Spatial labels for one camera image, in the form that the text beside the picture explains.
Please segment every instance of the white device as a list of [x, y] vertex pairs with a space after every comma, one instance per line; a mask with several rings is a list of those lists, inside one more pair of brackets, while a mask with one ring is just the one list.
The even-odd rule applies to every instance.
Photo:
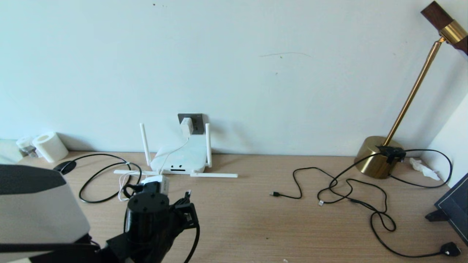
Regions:
[[203, 173], [207, 166], [212, 166], [209, 123], [205, 135], [192, 134], [182, 146], [163, 146], [151, 162], [151, 169], [160, 174]]

